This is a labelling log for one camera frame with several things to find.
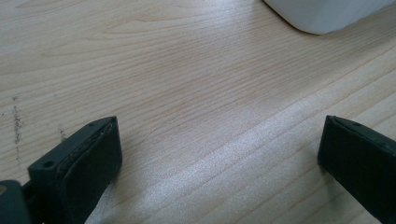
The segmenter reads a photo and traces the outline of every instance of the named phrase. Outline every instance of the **screw hole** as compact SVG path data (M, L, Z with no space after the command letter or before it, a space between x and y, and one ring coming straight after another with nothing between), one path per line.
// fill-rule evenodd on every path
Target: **screw hole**
M46 161L44 162L43 166L45 168L50 168L51 166L53 166L54 162L53 161Z

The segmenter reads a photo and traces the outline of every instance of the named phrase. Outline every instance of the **wooden table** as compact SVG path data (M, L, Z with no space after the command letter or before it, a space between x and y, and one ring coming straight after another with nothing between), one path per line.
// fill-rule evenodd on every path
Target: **wooden table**
M325 116L396 138L396 5L329 35L260 0L0 2L0 179L116 115L87 223L376 223L317 165Z

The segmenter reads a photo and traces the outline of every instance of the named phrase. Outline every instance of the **white object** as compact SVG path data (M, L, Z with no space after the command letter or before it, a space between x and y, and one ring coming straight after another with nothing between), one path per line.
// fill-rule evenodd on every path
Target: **white object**
M342 29L395 0L264 0L296 28L317 35Z

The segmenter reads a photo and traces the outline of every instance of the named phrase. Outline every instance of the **light wooden surface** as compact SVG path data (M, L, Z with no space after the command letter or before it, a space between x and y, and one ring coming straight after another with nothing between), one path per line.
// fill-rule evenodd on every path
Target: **light wooden surface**
M116 115L88 223L376 223L317 152L328 114L396 138L395 11L319 36L260 0L2 0L0 178Z

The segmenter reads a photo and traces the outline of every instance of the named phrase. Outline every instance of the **black clamp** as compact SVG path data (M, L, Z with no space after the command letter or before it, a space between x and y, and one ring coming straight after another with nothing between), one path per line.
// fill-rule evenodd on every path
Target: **black clamp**
M379 221L396 223L395 141L357 122L328 116L318 163Z
M91 122L30 165L23 187L0 181L0 223L84 223L121 163L117 118Z

